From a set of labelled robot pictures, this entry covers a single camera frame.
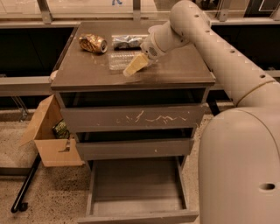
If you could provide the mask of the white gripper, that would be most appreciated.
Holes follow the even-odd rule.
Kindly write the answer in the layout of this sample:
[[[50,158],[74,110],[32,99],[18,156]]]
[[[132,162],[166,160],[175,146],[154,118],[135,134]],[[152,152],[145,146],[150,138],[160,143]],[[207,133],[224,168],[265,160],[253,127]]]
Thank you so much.
[[[157,60],[165,55],[165,34],[162,25],[153,25],[148,29],[149,35],[140,45],[142,52],[136,55],[123,71],[130,77],[137,71],[147,67],[150,60]]]

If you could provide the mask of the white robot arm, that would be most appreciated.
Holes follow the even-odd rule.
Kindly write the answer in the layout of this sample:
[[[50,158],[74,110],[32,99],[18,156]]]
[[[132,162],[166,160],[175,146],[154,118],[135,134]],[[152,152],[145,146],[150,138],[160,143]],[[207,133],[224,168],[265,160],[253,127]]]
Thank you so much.
[[[123,73],[131,76],[188,43],[234,104],[200,138],[200,224],[280,224],[279,82],[216,34],[190,0],[151,29]]]

